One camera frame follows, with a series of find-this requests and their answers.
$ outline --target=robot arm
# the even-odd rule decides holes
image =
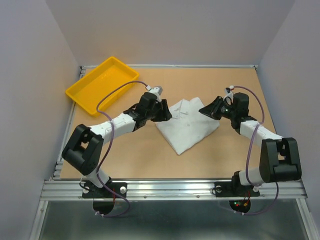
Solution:
[[[225,97],[218,96],[199,112],[215,120],[222,117],[231,120],[231,126],[238,134],[251,139],[259,122],[249,115],[249,96],[241,92],[233,94],[232,90],[233,86],[227,87]],[[248,178],[254,185],[301,178],[298,145],[294,138],[282,137],[259,126],[254,143],[261,147],[259,167],[248,171]],[[233,188],[250,185],[244,170],[235,172],[232,181]]]
[[[113,138],[138,130],[148,120],[162,122],[171,119],[172,115],[169,112],[167,100],[160,99],[161,93],[160,86],[150,88],[141,96],[138,103],[114,118],[112,120]],[[103,185],[97,178],[97,167],[102,147],[111,140],[111,137],[110,121],[89,127],[80,124],[73,131],[61,156],[96,187],[102,188]],[[110,177],[101,168],[99,176],[104,183],[110,180]]]

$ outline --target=wooden table surface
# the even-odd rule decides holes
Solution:
[[[161,98],[172,106],[181,99],[199,97],[204,105],[218,95],[224,96],[224,88],[230,85],[245,86],[260,98],[265,111],[264,126],[275,131],[267,104],[253,68],[137,68],[139,80],[150,86],[162,86]],[[134,85],[106,112],[112,118],[137,103],[145,92],[142,84]],[[262,114],[256,99],[249,95],[249,114],[261,120]],[[106,121],[106,117],[91,117],[81,107],[75,106],[70,134],[79,124],[92,126]],[[135,132],[115,139],[102,169],[116,179],[177,179],[177,178],[231,178],[235,171],[245,169],[250,140],[240,136],[228,119],[221,119],[220,127],[195,146],[177,155],[154,122]],[[102,149],[104,155],[108,144]],[[254,146],[250,167],[257,167],[260,148]],[[64,161],[61,179],[79,179],[81,174]]]

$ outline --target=yellow tray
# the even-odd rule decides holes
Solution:
[[[88,75],[81,78],[65,93],[77,104],[79,104],[88,114],[97,117],[97,104],[107,94],[129,81],[137,80],[139,73],[123,62],[109,57],[98,67],[92,70]],[[124,86],[113,93],[100,105],[99,110],[105,111],[111,104],[120,98],[134,83]]]

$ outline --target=purple cable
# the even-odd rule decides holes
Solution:
[[[252,147],[253,147],[253,144],[254,144],[254,140],[255,140],[255,136],[257,134],[258,128],[259,128],[259,126],[261,124],[263,124],[265,122],[264,107],[262,106],[262,103],[261,103],[260,99],[258,98],[258,96],[253,91],[251,91],[249,88],[247,88],[245,86],[233,86],[233,87],[235,89],[244,89],[244,90],[247,90],[248,92],[250,92],[255,97],[255,99],[257,100],[257,102],[259,103],[260,108],[261,108],[262,120],[255,126],[255,129],[254,129],[254,131],[252,133],[251,140],[250,140],[250,145],[249,145],[249,149],[248,149],[248,154],[246,156],[246,162],[245,162],[245,177],[246,177],[246,180],[252,186],[259,186],[259,185],[253,184],[249,179],[249,162],[250,162],[250,155],[251,155]],[[275,204],[275,202],[276,202],[276,200],[278,199],[278,196],[279,196],[279,185],[278,185],[277,182],[275,183],[275,185],[276,185],[275,198],[274,198],[273,202],[268,207],[266,207],[265,209],[263,209],[261,211],[258,211],[258,212],[244,213],[244,215],[253,216],[253,215],[258,215],[258,214],[262,214],[262,213],[267,212]]]
[[[108,191],[109,191],[110,193],[112,193],[113,195],[117,196],[117,197],[120,198],[120,199],[123,199],[124,201],[126,201],[126,202],[128,203],[128,207],[127,207],[127,209],[126,209],[125,211],[120,212],[120,213],[115,214],[115,215],[109,216],[109,215],[104,215],[104,214],[101,214],[101,213],[99,213],[99,212],[96,212],[96,214],[98,214],[98,215],[100,215],[100,216],[102,216],[102,217],[104,217],[104,218],[113,218],[113,217],[118,217],[118,216],[120,216],[120,215],[123,215],[123,214],[125,214],[125,213],[127,213],[127,212],[129,211],[131,205],[130,205],[130,202],[129,202],[128,199],[126,199],[125,197],[121,196],[120,194],[112,191],[112,190],[102,181],[102,179],[101,179],[100,176],[99,176],[99,170],[100,170],[100,168],[101,168],[101,165],[104,163],[106,157],[108,156],[108,154],[109,154],[109,152],[110,152],[110,149],[111,149],[111,146],[112,146],[112,143],[113,143],[114,138],[115,138],[115,125],[114,125],[114,123],[112,122],[112,118],[111,118],[108,114],[106,114],[104,111],[100,111],[100,110],[99,110],[99,107],[100,107],[100,105],[102,104],[102,102],[103,102],[104,100],[106,100],[108,97],[110,97],[110,95],[112,95],[113,93],[115,93],[115,92],[118,91],[119,89],[123,88],[124,86],[126,86],[126,85],[128,85],[128,84],[133,84],[133,83],[143,84],[143,85],[145,85],[146,87],[148,86],[148,85],[147,85],[146,83],[144,83],[143,81],[128,81],[128,82],[126,82],[125,84],[117,87],[115,90],[113,90],[112,92],[110,92],[110,93],[109,93],[107,96],[105,96],[104,98],[102,98],[101,101],[100,101],[100,102],[97,104],[97,106],[96,106],[96,111],[97,111],[98,113],[101,113],[101,114],[103,114],[104,116],[106,116],[106,117],[109,119],[110,124],[111,124],[111,137],[110,137],[109,146],[108,146],[108,149],[106,150],[106,152],[105,152],[105,154],[104,154],[101,162],[99,163],[98,167],[96,168],[96,176],[97,176],[99,182],[102,184],[102,186],[103,186],[106,190],[108,190]]]

